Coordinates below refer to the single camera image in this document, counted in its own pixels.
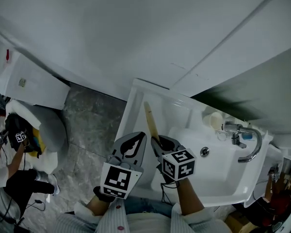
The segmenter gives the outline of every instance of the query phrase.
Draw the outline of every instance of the drain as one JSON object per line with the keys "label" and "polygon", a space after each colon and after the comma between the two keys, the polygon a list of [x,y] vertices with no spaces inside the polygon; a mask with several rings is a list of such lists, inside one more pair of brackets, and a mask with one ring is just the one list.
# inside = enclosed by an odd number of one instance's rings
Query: drain
{"label": "drain", "polygon": [[200,156],[206,157],[208,154],[209,154],[209,148],[203,147],[202,150],[200,151]]}

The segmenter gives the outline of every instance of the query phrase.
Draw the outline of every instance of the chrome faucet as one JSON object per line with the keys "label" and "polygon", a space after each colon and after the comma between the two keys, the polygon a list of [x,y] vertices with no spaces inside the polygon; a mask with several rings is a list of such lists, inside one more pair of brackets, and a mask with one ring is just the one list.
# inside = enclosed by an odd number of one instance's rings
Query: chrome faucet
{"label": "chrome faucet", "polygon": [[222,129],[227,132],[232,132],[233,133],[232,144],[238,145],[242,149],[245,149],[247,145],[240,142],[239,140],[240,133],[250,133],[250,134],[254,134],[257,137],[257,145],[255,149],[253,150],[253,152],[246,157],[238,158],[239,163],[252,161],[257,156],[262,146],[262,136],[259,131],[255,129],[243,127],[241,124],[235,124],[235,123],[230,123],[230,122],[226,122],[224,126],[222,127]]}

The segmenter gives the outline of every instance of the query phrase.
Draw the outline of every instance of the marble floor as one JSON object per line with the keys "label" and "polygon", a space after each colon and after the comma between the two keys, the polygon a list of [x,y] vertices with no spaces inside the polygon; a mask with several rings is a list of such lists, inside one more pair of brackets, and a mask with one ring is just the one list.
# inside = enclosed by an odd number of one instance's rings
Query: marble floor
{"label": "marble floor", "polygon": [[[60,113],[69,142],[67,163],[55,174],[61,192],[51,196],[43,212],[28,208],[22,227],[31,232],[46,233],[56,216],[72,211],[78,200],[87,202],[93,197],[93,188],[99,185],[102,164],[110,153],[125,106],[124,101],[71,84],[65,108]],[[15,152],[9,146],[5,150],[10,162]],[[0,165],[4,162],[4,158],[1,158]],[[29,204],[45,199],[43,194],[33,194]],[[224,220],[234,208],[220,206],[209,210],[215,211],[215,216]]]}

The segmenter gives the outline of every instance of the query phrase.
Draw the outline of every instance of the cable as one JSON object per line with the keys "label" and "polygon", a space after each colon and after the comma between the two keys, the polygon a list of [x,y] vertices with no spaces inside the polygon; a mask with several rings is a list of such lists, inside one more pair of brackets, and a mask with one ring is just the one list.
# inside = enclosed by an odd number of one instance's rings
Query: cable
{"label": "cable", "polygon": [[220,206],[218,206],[218,207],[217,207],[217,208],[216,208],[216,209],[215,209],[213,212],[215,212],[216,210],[218,210],[218,209],[219,209],[219,207],[220,207]]}
{"label": "cable", "polygon": [[[166,185],[173,185],[173,184],[176,184],[176,187],[166,186]],[[164,191],[164,187],[166,187],[166,188],[170,188],[170,189],[175,189],[175,188],[178,188],[179,185],[180,185],[179,181],[175,181],[175,182],[172,182],[172,183],[169,183],[169,184],[167,184],[167,183],[161,183],[161,189],[162,189],[162,200],[161,200],[161,202],[162,202],[162,203],[169,204],[169,205],[172,205],[172,203],[171,203],[169,197],[167,196],[167,194],[166,194],[165,191]]]}
{"label": "cable", "polygon": [[261,207],[264,209],[264,211],[266,211],[267,213],[269,213],[269,214],[271,214],[271,215],[277,216],[276,214],[270,213],[268,210],[266,210],[266,209],[265,209],[265,208],[264,208],[264,207],[259,203],[259,201],[256,200],[256,198],[254,197],[254,191],[252,191],[252,197],[253,197],[253,199],[258,203],[258,205],[261,206]]}
{"label": "cable", "polygon": [[3,146],[1,146],[1,148],[2,148],[2,150],[3,150],[3,152],[4,152],[4,154],[5,154],[6,165],[8,165],[8,157],[7,157],[7,155],[6,155],[6,152],[4,151]]}
{"label": "cable", "polygon": [[29,232],[33,232],[33,231],[31,231],[30,228],[28,228],[28,227],[26,226],[26,224],[24,224],[24,222],[21,222],[20,224],[23,224],[23,225],[27,228],[27,230],[29,230]]}
{"label": "cable", "polygon": [[[41,210],[40,208],[38,208],[38,207],[35,207],[35,206],[33,206],[34,204],[43,204],[44,205],[44,209],[43,210]],[[27,210],[29,207],[33,207],[33,208],[36,208],[36,209],[38,209],[39,211],[41,211],[41,212],[43,212],[43,211],[45,211],[45,208],[46,208],[46,206],[45,206],[45,203],[44,202],[42,202],[42,201],[40,201],[40,200],[35,200],[34,201],[34,203],[33,204],[30,204],[28,207],[26,207],[26,209],[25,210]]]}
{"label": "cable", "polygon": [[265,182],[268,182],[268,181],[259,181],[258,183],[256,183],[256,185],[261,184],[261,183],[265,183]]}
{"label": "cable", "polygon": [[23,168],[23,171],[25,171],[25,165],[26,165],[26,153],[24,153],[24,168]]}
{"label": "cable", "polygon": [[5,212],[5,214],[4,214],[3,218],[2,218],[2,220],[0,221],[0,223],[3,222],[3,220],[5,220],[5,217],[6,217],[6,215],[8,214],[9,209],[10,209],[10,207],[11,207],[12,200],[13,200],[13,199],[11,198],[10,203],[9,203],[9,206],[8,206],[8,208],[7,208],[6,212]]}

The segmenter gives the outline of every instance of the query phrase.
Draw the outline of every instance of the cup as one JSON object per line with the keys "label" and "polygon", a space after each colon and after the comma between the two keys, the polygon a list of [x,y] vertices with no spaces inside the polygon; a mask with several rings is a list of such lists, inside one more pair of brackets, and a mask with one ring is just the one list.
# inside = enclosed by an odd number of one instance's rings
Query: cup
{"label": "cup", "polygon": [[219,112],[213,112],[204,116],[203,123],[214,130],[220,130],[223,124],[223,117]]}

